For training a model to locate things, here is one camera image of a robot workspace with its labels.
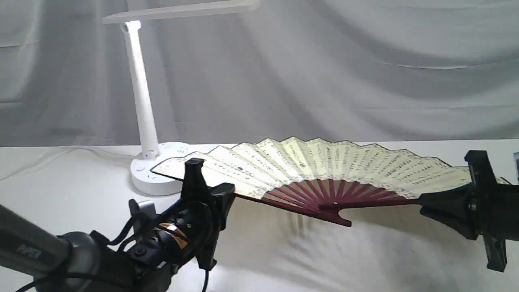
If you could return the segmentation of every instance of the screw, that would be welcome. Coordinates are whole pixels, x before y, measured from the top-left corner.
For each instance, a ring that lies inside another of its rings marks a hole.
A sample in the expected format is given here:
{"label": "screw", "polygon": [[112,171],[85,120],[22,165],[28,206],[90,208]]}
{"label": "screw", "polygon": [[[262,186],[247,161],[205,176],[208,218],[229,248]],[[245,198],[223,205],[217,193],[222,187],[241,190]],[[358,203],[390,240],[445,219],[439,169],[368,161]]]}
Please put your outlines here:
{"label": "screw", "polygon": [[147,250],[145,248],[138,248],[136,251],[135,251],[135,255],[138,256],[138,257],[142,257],[144,256],[145,254],[147,253]]}

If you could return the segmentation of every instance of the white table surface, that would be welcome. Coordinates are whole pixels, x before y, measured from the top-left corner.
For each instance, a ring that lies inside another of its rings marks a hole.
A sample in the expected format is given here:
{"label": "white table surface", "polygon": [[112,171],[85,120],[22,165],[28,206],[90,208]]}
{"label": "white table surface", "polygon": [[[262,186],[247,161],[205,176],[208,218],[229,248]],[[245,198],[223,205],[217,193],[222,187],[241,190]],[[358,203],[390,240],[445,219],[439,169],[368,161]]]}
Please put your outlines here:
{"label": "white table surface", "polygon": [[[470,149],[487,150],[496,175],[516,183],[513,152],[519,140],[382,142],[466,165]],[[198,145],[209,150],[214,145]],[[105,147],[136,154],[139,147]],[[48,148],[0,148],[0,177]],[[127,201],[149,200],[130,182],[128,163],[77,150],[29,174],[0,181],[0,204],[54,234],[97,230],[114,238],[129,218]],[[176,196],[154,198],[163,211]],[[350,228],[237,198],[216,249],[208,291],[517,291],[519,244],[507,242],[504,273],[487,270],[482,239],[465,240],[422,217],[417,206],[347,211]],[[0,290],[14,291],[29,276],[0,268]],[[169,291],[200,291],[203,271],[189,263]]]}

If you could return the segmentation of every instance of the black mount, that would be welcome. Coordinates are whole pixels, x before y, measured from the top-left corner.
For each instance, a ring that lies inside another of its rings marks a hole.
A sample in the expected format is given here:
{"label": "black mount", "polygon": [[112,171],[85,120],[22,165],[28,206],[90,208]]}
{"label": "black mount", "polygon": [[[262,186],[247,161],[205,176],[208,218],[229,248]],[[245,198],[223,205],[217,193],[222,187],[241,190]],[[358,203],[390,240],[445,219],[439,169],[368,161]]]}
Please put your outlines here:
{"label": "black mount", "polygon": [[[216,265],[214,259],[214,252],[220,231],[223,231],[227,225],[227,216],[229,210],[234,202],[235,186],[231,183],[222,183],[213,188],[208,188],[206,181],[202,175],[202,166],[204,160],[199,158],[191,158],[185,163],[184,180],[182,184],[182,192],[180,199],[171,208],[182,210],[183,206],[187,207],[192,203],[203,203],[209,208],[211,218],[207,218],[209,226],[206,226],[208,232],[203,239],[201,247],[196,250],[194,257],[197,258],[198,267],[211,271]],[[155,204],[153,201],[144,201],[137,203],[135,200],[128,202],[130,213],[132,215],[137,213],[144,213],[151,219],[169,213],[169,209],[161,215],[155,211]],[[140,229],[139,223],[135,223],[134,231]]]}
{"label": "black mount", "polygon": [[441,222],[466,239],[483,236],[487,268],[503,272],[505,240],[519,241],[519,185],[498,184],[486,151],[465,156],[472,182],[449,191],[422,194],[420,214]]}

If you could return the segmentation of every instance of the cable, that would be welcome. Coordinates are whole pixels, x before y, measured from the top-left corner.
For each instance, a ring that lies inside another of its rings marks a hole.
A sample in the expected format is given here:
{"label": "cable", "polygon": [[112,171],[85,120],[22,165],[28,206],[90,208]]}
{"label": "cable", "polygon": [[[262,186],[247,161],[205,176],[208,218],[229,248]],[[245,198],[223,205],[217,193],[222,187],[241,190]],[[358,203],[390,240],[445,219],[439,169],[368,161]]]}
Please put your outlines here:
{"label": "cable", "polygon": [[206,292],[208,284],[209,284],[209,271],[206,271],[206,279],[203,281],[202,292]]}
{"label": "cable", "polygon": [[63,278],[63,279],[68,279],[68,278],[86,279],[86,280],[92,280],[92,281],[97,281],[97,282],[102,282],[102,283],[105,283],[105,284],[117,286],[119,288],[126,289],[128,291],[132,290],[132,287],[122,286],[121,284],[116,283],[116,282],[114,282],[114,281],[112,281],[112,280],[110,280],[108,278],[104,278],[104,277],[100,277],[100,276],[94,276],[94,275],[89,275],[89,274],[83,274],[83,273],[66,273],[66,274],[48,275],[48,276],[45,276],[43,278],[37,279],[37,280],[32,281],[29,284],[21,287],[20,289],[16,290],[16,292],[26,292],[27,290],[29,290],[31,288],[34,288],[34,287],[36,287],[38,285],[41,285],[41,284],[43,284],[45,282],[48,282],[50,280],[55,280],[56,278]]}
{"label": "cable", "polygon": [[137,158],[137,156],[135,156],[135,155],[114,153],[114,152],[110,152],[110,151],[106,151],[103,149],[98,149],[96,147],[90,147],[90,146],[81,146],[81,145],[59,146],[59,147],[53,148],[49,151],[46,151],[46,152],[40,154],[35,160],[33,160],[25,165],[22,165],[22,166],[18,167],[17,169],[15,169],[14,171],[12,171],[11,173],[1,177],[0,181],[14,177],[14,176],[20,174],[21,172],[34,168],[34,167],[44,163],[47,159],[52,158],[50,161],[48,161],[47,163],[45,163],[43,165],[45,167],[48,163],[55,161],[60,156],[69,154],[76,150],[90,151],[91,153],[95,154],[96,156],[99,156],[100,158],[104,158],[104,159],[106,159],[106,158],[108,158],[108,159],[134,159],[134,158]]}

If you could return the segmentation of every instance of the lamp base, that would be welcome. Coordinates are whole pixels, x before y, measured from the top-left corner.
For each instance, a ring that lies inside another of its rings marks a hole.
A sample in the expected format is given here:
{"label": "lamp base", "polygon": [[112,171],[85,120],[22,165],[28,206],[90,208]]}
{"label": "lamp base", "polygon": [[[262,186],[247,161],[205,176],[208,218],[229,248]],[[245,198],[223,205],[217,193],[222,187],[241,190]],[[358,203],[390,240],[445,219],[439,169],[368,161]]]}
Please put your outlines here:
{"label": "lamp base", "polygon": [[141,192],[151,196],[166,196],[179,193],[182,182],[160,176],[151,169],[164,160],[172,157],[183,157],[189,154],[189,144],[167,142],[159,144],[159,153],[154,160],[134,159],[130,165],[133,185]]}

